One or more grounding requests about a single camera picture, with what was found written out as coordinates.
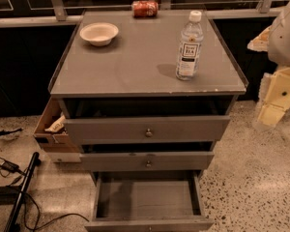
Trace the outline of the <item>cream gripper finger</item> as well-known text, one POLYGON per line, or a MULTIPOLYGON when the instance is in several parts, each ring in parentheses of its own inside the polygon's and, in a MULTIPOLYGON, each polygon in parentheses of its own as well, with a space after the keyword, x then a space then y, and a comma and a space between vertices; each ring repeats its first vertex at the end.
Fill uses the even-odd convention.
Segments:
POLYGON ((248 43, 247 48, 252 51, 267 52, 269 43, 269 34, 270 27, 267 27, 257 37, 255 37, 248 43))
POLYGON ((290 108, 290 67, 278 66, 273 74, 265 72, 258 98, 255 127, 274 128, 290 108))

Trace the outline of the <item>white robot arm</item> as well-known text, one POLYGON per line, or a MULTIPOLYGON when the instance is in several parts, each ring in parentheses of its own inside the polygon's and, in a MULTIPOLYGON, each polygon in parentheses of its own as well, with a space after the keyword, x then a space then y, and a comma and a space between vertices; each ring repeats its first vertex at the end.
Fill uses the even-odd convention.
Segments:
POLYGON ((290 1, 247 48, 267 52, 277 64, 274 73, 265 73, 261 79, 255 119, 257 128, 274 128, 290 108, 290 1))

